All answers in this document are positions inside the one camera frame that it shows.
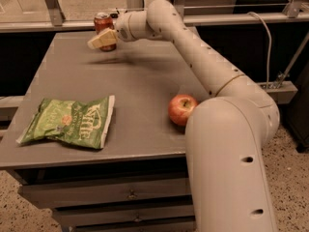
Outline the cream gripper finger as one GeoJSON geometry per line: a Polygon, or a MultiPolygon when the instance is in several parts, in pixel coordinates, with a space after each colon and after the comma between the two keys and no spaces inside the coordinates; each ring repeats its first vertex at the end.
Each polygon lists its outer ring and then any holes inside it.
{"type": "Polygon", "coordinates": [[[110,46],[117,43],[117,34],[116,31],[110,28],[105,28],[100,31],[98,34],[93,36],[88,42],[87,45],[91,49],[97,49],[101,47],[110,46]]]}

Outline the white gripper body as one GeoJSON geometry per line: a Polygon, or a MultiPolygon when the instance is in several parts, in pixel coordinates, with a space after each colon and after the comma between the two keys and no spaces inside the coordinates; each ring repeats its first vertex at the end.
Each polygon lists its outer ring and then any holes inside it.
{"type": "Polygon", "coordinates": [[[155,36],[155,31],[147,22],[146,11],[120,14],[115,22],[115,30],[118,38],[124,42],[152,39],[155,36]]]}

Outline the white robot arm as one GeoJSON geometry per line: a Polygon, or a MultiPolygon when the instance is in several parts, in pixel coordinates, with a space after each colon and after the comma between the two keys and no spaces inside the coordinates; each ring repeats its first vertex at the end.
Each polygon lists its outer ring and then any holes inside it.
{"type": "Polygon", "coordinates": [[[209,99],[190,115],[185,155],[198,232],[278,232],[261,150],[276,134],[276,102],[257,83],[190,31],[166,0],[120,14],[89,40],[163,39],[173,44],[209,99]]]}

